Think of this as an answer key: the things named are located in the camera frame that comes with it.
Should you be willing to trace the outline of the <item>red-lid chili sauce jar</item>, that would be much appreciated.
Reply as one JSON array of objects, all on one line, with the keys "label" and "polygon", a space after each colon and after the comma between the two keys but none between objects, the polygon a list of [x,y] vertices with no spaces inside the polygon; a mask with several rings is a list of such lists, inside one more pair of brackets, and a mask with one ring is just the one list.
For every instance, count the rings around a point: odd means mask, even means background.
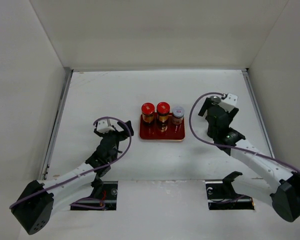
[{"label": "red-lid chili sauce jar", "polygon": [[154,121],[155,116],[155,106],[146,102],[141,106],[141,118],[144,123],[151,124]]}]

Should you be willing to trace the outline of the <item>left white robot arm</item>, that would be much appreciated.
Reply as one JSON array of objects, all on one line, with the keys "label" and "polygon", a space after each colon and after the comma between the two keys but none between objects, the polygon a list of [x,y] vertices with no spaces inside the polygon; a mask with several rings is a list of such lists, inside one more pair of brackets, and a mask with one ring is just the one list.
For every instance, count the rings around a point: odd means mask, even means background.
[{"label": "left white robot arm", "polygon": [[17,201],[9,208],[28,235],[42,230],[51,216],[78,201],[98,199],[102,195],[101,178],[127,152],[119,149],[121,141],[132,143],[131,121],[117,119],[117,130],[110,116],[97,119],[93,132],[101,138],[92,155],[70,172],[51,180],[33,180],[26,185]]}]

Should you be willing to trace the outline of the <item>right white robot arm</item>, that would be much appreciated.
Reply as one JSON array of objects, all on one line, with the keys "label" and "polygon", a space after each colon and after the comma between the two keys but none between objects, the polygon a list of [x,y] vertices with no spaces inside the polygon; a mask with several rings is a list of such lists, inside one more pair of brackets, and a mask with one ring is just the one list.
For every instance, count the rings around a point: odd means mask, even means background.
[{"label": "right white robot arm", "polygon": [[236,96],[211,96],[205,99],[198,115],[208,122],[207,135],[212,145],[230,157],[239,160],[269,185],[268,190],[245,182],[242,187],[236,179],[241,172],[232,172],[223,179],[222,192],[228,198],[244,194],[261,198],[285,221],[294,222],[300,216],[300,170],[285,162],[275,160],[260,153],[246,137],[230,127],[238,113]]}]

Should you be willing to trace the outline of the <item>white-lid paste jar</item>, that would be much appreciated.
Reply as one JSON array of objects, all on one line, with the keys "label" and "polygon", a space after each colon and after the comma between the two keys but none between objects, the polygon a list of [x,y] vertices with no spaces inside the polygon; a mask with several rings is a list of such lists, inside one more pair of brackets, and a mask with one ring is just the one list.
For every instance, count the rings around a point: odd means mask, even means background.
[{"label": "white-lid paste jar", "polygon": [[176,106],[172,109],[171,121],[174,125],[180,125],[183,122],[185,110],[182,106]]}]

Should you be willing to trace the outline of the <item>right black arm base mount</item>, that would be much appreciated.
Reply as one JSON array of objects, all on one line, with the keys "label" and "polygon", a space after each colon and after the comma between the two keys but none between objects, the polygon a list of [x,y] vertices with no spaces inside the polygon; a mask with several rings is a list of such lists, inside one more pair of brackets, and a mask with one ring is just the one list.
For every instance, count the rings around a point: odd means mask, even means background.
[{"label": "right black arm base mount", "polygon": [[234,204],[238,200],[251,200],[247,195],[235,192],[232,182],[243,174],[239,171],[233,171],[223,179],[207,180],[205,188],[207,199],[216,204]]}]

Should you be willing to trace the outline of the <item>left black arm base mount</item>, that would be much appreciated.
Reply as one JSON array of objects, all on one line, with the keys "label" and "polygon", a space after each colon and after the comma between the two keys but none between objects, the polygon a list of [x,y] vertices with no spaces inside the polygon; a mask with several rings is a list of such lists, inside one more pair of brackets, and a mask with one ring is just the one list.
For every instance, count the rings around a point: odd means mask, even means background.
[{"label": "left black arm base mount", "polygon": [[96,180],[92,184],[92,192],[89,196],[80,198],[70,205],[71,210],[103,210],[106,207],[107,192],[104,190],[104,182]]}]

